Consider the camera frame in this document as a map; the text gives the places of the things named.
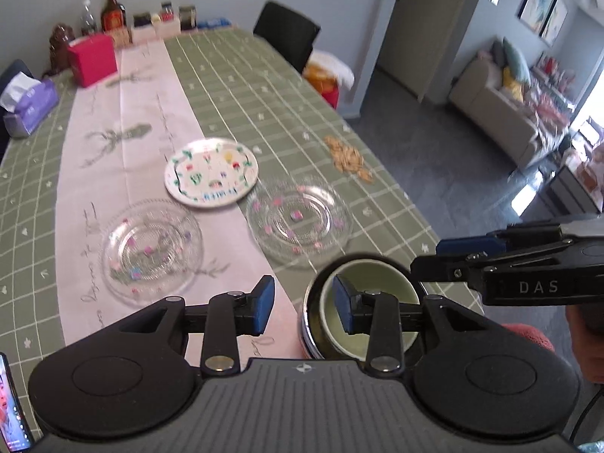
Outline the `person's right hand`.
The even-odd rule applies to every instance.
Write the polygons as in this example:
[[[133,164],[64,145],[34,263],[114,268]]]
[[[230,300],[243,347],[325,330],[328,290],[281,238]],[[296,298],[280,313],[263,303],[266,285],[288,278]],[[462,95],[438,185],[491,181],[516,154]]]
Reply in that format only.
[[[604,381],[603,336],[596,336],[588,330],[584,318],[576,306],[565,309],[566,320],[571,335],[571,346],[582,374],[594,384]]]

